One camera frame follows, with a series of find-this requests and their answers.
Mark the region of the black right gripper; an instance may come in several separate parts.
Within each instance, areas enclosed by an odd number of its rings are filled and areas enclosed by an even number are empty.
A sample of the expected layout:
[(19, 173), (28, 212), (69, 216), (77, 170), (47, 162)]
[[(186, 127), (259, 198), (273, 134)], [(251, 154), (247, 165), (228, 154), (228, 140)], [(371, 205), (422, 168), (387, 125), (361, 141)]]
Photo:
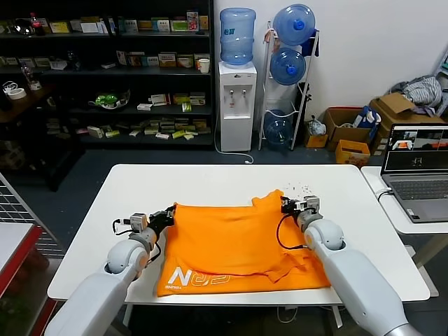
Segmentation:
[(281, 207), (282, 214), (300, 213), (306, 209), (306, 202), (303, 200), (281, 197), (281, 203), (286, 205)]

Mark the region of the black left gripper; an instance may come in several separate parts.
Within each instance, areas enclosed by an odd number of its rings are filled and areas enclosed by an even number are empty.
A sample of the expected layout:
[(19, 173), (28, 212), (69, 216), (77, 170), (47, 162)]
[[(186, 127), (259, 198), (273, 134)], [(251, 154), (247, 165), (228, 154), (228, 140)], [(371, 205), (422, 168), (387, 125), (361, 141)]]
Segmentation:
[(174, 217), (169, 215), (174, 215), (176, 206), (169, 206), (164, 211), (156, 211), (149, 215), (148, 226), (154, 232), (162, 232), (166, 227), (174, 225)]

